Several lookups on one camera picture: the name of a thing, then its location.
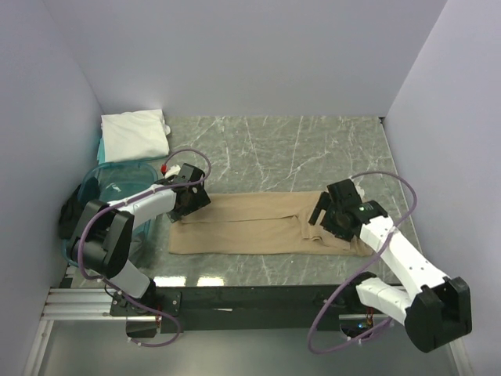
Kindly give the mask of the beige t shirt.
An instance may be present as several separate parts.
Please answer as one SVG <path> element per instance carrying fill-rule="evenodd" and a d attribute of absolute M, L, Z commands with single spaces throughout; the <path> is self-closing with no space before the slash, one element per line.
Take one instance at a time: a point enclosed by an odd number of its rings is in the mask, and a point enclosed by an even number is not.
<path fill-rule="evenodd" d="M 308 223 L 319 191 L 213 193 L 211 203 L 173 223 L 168 250 L 174 255 L 346 255 L 373 250 Z"/>

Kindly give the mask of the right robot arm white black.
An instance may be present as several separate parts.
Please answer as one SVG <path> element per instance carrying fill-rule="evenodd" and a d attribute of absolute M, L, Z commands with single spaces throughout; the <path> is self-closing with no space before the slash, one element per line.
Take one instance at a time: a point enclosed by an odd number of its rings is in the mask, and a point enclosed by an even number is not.
<path fill-rule="evenodd" d="M 342 240 L 357 239 L 382 260 L 402 286 L 393 287 L 363 266 L 324 302 L 309 334 L 338 296 L 354 313 L 366 307 L 399 322 L 410 341 L 423 353 L 472 331 L 470 288 L 461 277 L 451 278 L 430 263 L 398 229 L 376 201 L 363 201 L 352 179 L 330 184 L 322 192 L 308 220 Z"/>

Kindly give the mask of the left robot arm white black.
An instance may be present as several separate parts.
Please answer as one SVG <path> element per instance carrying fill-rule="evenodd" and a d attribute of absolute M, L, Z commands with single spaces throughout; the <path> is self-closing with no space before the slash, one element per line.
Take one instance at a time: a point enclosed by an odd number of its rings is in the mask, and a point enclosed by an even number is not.
<path fill-rule="evenodd" d="M 129 260 L 133 232 L 158 215 L 166 214 L 177 222 L 210 204 L 205 179 L 202 169 L 183 164 L 176 175 L 132 196 L 89 201 L 67 242 L 67 256 L 128 295 L 136 313 L 151 313 L 157 304 L 156 284 Z"/>

